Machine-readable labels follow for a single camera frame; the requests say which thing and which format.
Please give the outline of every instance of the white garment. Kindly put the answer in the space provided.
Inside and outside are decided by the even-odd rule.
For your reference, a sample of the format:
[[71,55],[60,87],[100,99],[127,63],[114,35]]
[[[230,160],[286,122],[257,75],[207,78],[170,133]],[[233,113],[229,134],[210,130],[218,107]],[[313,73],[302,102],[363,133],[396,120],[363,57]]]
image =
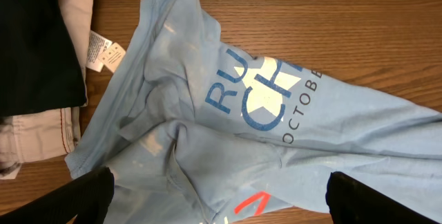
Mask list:
[[[59,0],[59,6],[86,79],[93,0]],[[14,179],[23,162],[73,151],[80,135],[79,107],[6,118],[0,125],[0,179]]]

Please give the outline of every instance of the care label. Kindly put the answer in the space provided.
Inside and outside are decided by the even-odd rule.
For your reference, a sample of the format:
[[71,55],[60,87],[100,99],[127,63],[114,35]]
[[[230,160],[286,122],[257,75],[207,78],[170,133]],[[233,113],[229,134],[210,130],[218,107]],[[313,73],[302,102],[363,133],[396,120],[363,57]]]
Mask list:
[[101,72],[103,69],[103,64],[99,59],[97,59],[97,57],[100,53],[109,48],[111,44],[111,40],[98,35],[96,32],[90,31],[88,61],[86,62],[86,68]]
[[117,43],[112,44],[106,51],[98,55],[101,61],[112,73],[115,73],[126,51]]

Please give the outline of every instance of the wood grain surface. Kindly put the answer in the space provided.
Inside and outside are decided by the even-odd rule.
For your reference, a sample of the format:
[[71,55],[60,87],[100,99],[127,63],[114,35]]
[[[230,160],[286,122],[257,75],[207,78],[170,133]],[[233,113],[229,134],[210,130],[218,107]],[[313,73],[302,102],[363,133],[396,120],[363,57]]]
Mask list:
[[[280,58],[351,84],[442,111],[442,0],[200,0],[222,26],[222,41],[252,55]],[[140,0],[95,0],[92,29],[127,48]],[[88,71],[84,130],[112,74]],[[23,166],[0,181],[0,214],[70,180],[63,158]],[[298,208],[252,223],[332,223]]]

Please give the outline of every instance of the light blue fabric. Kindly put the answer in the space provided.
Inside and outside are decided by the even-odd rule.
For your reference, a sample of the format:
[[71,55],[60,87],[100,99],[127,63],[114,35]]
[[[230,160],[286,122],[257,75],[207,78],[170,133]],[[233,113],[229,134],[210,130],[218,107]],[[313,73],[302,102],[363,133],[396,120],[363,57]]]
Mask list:
[[199,0],[142,0],[140,24],[76,150],[116,177],[106,223],[224,223],[328,212],[342,171],[442,221],[442,114],[220,42]]

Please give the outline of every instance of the black fabric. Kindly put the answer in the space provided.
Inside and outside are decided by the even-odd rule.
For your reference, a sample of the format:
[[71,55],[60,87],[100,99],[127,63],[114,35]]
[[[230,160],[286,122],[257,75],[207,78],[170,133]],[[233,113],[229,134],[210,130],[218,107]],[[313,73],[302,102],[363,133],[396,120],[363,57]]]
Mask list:
[[325,200],[335,224],[436,223],[342,172],[330,175]]
[[100,168],[0,216],[1,224],[65,224],[74,216],[74,224],[102,224],[114,192],[109,168]]
[[0,81],[0,116],[86,102],[58,0],[0,0]]

